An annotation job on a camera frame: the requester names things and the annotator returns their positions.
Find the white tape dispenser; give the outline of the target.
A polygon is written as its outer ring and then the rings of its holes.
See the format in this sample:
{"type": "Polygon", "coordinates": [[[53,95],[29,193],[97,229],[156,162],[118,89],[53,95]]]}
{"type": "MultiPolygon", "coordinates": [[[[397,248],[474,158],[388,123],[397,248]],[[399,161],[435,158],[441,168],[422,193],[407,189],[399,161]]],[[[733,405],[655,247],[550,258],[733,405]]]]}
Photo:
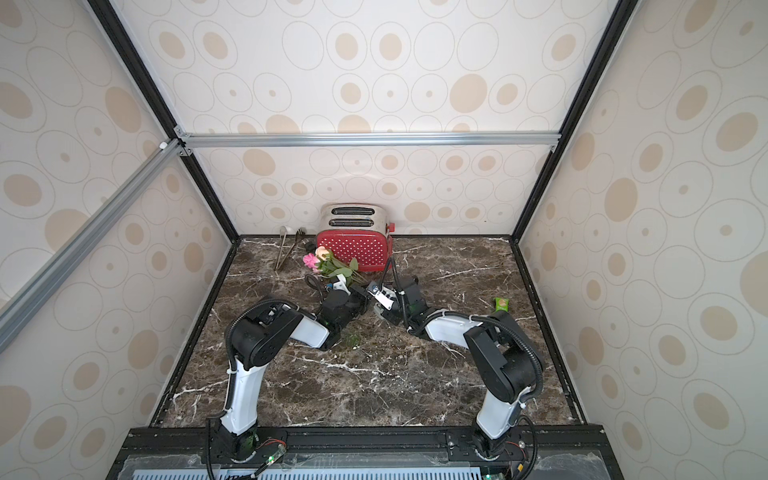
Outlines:
{"type": "Polygon", "coordinates": [[[366,288],[367,293],[384,310],[391,311],[398,302],[397,293],[372,281],[366,288]]]}

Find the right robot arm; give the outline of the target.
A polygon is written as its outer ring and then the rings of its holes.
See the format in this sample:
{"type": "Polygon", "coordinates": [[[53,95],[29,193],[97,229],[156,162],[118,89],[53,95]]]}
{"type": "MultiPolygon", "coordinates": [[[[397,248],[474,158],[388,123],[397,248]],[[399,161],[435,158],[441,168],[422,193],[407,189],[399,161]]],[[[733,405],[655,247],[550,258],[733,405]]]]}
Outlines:
{"type": "Polygon", "coordinates": [[[544,387],[544,362],[529,336],[506,310],[470,315],[428,305],[417,280],[405,286],[372,282],[366,288],[378,315],[421,339],[469,351],[486,394],[475,418],[480,435],[498,440],[515,426],[526,404],[544,387]]]}

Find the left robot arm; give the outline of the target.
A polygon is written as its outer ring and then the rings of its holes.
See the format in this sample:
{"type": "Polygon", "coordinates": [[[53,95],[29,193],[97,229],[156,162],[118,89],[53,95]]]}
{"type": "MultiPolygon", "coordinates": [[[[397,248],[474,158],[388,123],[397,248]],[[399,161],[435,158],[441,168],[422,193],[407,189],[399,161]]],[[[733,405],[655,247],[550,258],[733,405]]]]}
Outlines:
{"type": "Polygon", "coordinates": [[[228,391],[221,424],[240,436],[257,423],[257,402],[267,365],[290,340],[329,350],[342,330],[365,313],[368,297],[359,285],[331,290],[311,313],[284,299],[265,297],[225,331],[229,361],[228,391]]]}

